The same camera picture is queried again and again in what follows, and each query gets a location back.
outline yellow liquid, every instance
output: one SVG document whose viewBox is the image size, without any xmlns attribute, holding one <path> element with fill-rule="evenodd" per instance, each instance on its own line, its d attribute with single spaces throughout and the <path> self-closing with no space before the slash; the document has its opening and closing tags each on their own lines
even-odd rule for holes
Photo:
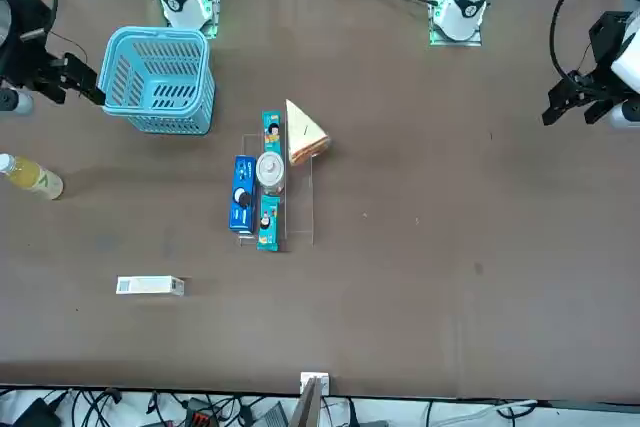
<svg viewBox="0 0 640 427">
<path fill-rule="evenodd" d="M 16 167 L 7 177 L 18 187 L 30 189 L 40 177 L 40 166 L 30 160 L 16 157 Z"/>
</svg>

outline white box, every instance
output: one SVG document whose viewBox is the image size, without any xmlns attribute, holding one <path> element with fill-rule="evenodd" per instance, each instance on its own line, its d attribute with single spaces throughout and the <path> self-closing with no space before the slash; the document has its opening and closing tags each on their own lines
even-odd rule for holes
<svg viewBox="0 0 640 427">
<path fill-rule="evenodd" d="M 172 275 L 118 277 L 116 294 L 184 295 L 184 281 Z"/>
</svg>

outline plastic bottle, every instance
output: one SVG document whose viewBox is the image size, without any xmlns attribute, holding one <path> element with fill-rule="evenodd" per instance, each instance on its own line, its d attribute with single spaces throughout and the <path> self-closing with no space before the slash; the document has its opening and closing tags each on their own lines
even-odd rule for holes
<svg viewBox="0 0 640 427">
<path fill-rule="evenodd" d="M 60 177 L 23 157 L 0 154 L 0 173 L 21 189 L 37 192 L 49 200 L 60 197 L 64 188 Z"/>
</svg>

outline floor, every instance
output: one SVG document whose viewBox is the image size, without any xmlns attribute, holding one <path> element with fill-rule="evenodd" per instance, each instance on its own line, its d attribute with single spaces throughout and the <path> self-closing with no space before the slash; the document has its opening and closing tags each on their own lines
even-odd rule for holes
<svg viewBox="0 0 640 427">
<path fill-rule="evenodd" d="M 50 394 L 46 399 L 47 402 L 51 402 L 59 395 L 58 392 L 51 393 L 49 390 L 23 390 L 11 392 L 1 397 L 0 421 L 8 423 L 15 422 L 20 414 L 36 397 L 44 397 L 47 394 Z M 72 425 L 71 408 L 75 396 L 75 392 L 72 392 L 71 395 L 67 395 L 57 411 L 58 416 L 63 421 L 62 427 Z M 194 396 L 206 402 L 205 396 L 197 394 Z M 178 398 L 181 400 L 188 400 L 191 397 L 191 394 L 178 395 Z M 218 395 L 210 397 L 214 403 L 226 398 L 226 396 Z M 105 407 L 103 415 L 107 422 L 113 426 L 134 427 L 149 424 L 155 425 L 156 422 L 159 422 L 157 412 L 153 412 L 149 415 L 146 414 L 149 398 L 150 394 L 146 392 L 125 392 L 123 394 L 122 401 L 117 406 L 113 406 L 109 403 Z M 257 400 L 257 398 L 244 397 L 243 403 L 248 404 L 254 400 Z M 281 402 L 287 418 L 291 419 L 295 409 L 296 400 L 297 399 L 295 398 L 268 397 L 257 403 L 252 409 L 252 412 L 255 418 L 259 418 L 277 402 Z M 338 427 L 349 422 L 349 408 L 347 401 L 344 398 L 326 397 L 326 402 L 331 412 L 331 419 L 329 419 L 329 416 L 324 413 L 326 410 L 323 411 L 320 422 L 318 423 L 319 427 Z M 425 424 L 425 414 L 429 406 L 429 402 L 415 400 L 354 399 L 354 405 L 358 421 L 361 423 L 386 420 L 390 426 L 418 427 Z M 168 394 L 160 395 L 159 406 L 162 418 L 167 423 L 173 420 L 175 422 L 174 425 L 179 425 L 180 422 L 184 420 L 184 410 Z M 469 405 L 436 402 L 431 409 L 429 425 L 436 427 L 439 421 L 472 414 L 483 410 L 484 408 L 487 408 L 487 406 L 479 404 Z M 75 415 L 76 425 L 80 425 L 82 422 L 81 419 L 84 419 L 87 411 L 88 404 L 82 400 L 79 401 Z M 227 409 L 225 409 L 223 414 L 231 418 L 235 415 L 231 414 Z M 518 419 L 516 421 L 516 425 L 518 427 L 600 427 L 602 425 L 610 427 L 631 427 L 638 425 L 639 415 L 640 414 L 618 412 L 537 408 L 530 415 Z M 97 420 L 97 416 L 93 414 L 88 425 L 91 425 L 94 422 L 97 425 Z M 225 427 L 231 426 L 230 423 L 222 425 Z M 480 425 L 483 427 L 506 427 L 509 425 L 509 421 L 501 418 L 494 412 L 490 412 L 480 420 L 465 422 L 465 425 L 468 427 Z"/>
</svg>

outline bottle cap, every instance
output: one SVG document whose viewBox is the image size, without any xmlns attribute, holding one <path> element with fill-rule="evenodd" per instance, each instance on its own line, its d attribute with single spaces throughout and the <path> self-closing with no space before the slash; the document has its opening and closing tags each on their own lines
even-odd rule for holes
<svg viewBox="0 0 640 427">
<path fill-rule="evenodd" d="M 256 166 L 258 181 L 264 187 L 279 185 L 284 179 L 284 162 L 276 152 L 268 151 L 260 156 Z"/>
<path fill-rule="evenodd" d="M 0 112 L 13 112 L 20 103 L 18 92 L 13 89 L 0 89 Z"/>
<path fill-rule="evenodd" d="M 0 172 L 10 173 L 16 167 L 16 159 L 13 155 L 0 154 Z"/>
</svg>

